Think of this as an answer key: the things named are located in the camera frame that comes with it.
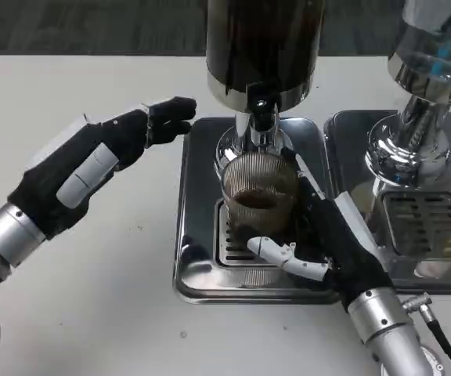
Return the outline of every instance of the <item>drip tray grate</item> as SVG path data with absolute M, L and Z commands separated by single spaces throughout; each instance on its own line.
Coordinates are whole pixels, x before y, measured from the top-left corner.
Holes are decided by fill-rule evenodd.
M 231 229 L 227 223 L 227 207 L 224 202 L 218 204 L 217 210 L 217 226 L 215 231 L 216 245 L 215 254 L 218 262 L 223 266 L 271 266 L 262 258 L 259 258 L 255 253 L 246 248 L 241 247 L 234 242 L 232 238 Z
M 396 252 L 451 259 L 451 193 L 388 192 L 383 203 Z

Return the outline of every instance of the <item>black glove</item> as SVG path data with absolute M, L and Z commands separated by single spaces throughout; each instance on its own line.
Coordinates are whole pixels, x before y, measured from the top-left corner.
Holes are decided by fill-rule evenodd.
M 125 169 L 147 147 L 170 143 L 177 135 L 189 132 L 187 120 L 196 115 L 196 106 L 194 99 L 175 97 L 151 106 L 149 114 L 136 109 L 101 124 L 86 124 L 45 160 L 25 171 L 8 201 L 25 213 L 48 240 L 52 239 L 86 215 L 89 198 L 114 175 L 113 170 L 108 172 L 74 208 L 57 198 L 62 185 L 94 150 L 104 144 L 118 159 L 114 170 Z
M 284 148 L 282 156 L 300 171 L 294 151 Z M 335 201 L 322 199 L 309 179 L 299 176 L 300 215 L 314 229 L 323 254 L 332 260 L 328 282 L 341 295 L 344 307 L 367 290 L 392 287 L 389 275 L 359 243 Z

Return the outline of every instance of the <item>table surface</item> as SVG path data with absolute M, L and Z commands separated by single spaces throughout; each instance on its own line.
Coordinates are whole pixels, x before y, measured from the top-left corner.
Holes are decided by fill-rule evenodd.
M 207 90 L 203 58 L 0 56 L 0 205 L 78 115 L 173 95 L 197 99 L 199 118 L 231 114 Z M 288 114 L 321 126 L 407 97 L 385 58 L 320 58 L 310 97 Z M 378 375 L 338 304 L 191 305 L 173 291 L 181 154 L 182 139 L 148 150 L 0 286 L 0 375 Z M 451 340 L 451 296 L 434 309 Z

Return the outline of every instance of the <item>floor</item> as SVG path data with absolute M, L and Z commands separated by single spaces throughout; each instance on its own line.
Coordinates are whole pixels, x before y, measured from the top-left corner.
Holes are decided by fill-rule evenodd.
M 0 54 L 203 55 L 206 0 L 0 0 Z M 404 0 L 327 0 L 320 54 L 387 55 Z

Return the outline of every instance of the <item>robotic arm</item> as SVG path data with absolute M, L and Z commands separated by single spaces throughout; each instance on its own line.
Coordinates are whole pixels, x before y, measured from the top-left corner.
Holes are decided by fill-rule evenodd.
M 427 358 L 409 316 L 420 312 L 451 359 L 451 346 L 429 307 L 429 296 L 401 303 L 384 269 L 385 260 L 348 193 L 328 199 L 301 157 L 287 149 L 283 154 L 298 170 L 303 216 L 317 234 L 327 262 L 297 259 L 296 244 L 278 245 L 273 239 L 256 236 L 252 229 L 241 229 L 241 240 L 288 273 L 322 281 L 337 291 L 363 344 L 388 375 L 442 374 L 442 365 Z
M 140 106 L 97 124 L 86 116 L 48 145 L 0 208 L 0 283 L 41 243 L 78 223 L 90 197 L 154 144 L 190 130 L 193 99 Z

